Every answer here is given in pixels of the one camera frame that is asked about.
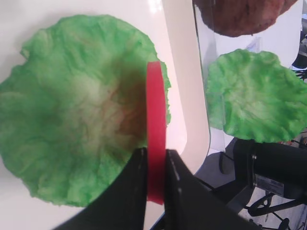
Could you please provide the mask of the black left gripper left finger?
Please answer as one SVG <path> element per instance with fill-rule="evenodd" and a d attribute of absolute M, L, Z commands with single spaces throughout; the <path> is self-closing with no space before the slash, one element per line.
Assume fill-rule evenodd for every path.
<path fill-rule="evenodd" d="M 136 149 L 115 181 L 56 230 L 142 230 L 147 200 L 147 149 Z"/>

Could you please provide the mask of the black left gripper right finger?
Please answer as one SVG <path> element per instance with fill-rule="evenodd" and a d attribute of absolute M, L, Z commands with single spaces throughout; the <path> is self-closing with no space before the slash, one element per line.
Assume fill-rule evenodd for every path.
<path fill-rule="evenodd" d="M 208 192 L 175 150 L 165 159 L 165 229 L 257 230 Z"/>

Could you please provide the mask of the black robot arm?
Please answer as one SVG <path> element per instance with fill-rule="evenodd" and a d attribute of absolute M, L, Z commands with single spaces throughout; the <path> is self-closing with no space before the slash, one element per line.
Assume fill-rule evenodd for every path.
<path fill-rule="evenodd" d="M 58 226 L 60 230 L 141 230 L 147 200 L 165 206 L 166 230 L 254 230 L 229 207 L 244 188 L 255 186 L 289 199 L 274 207 L 252 205 L 262 215 L 307 202 L 307 151 L 277 143 L 238 139 L 235 180 L 206 190 L 175 150 L 149 144 L 135 150 L 122 173 L 94 202 Z"/>

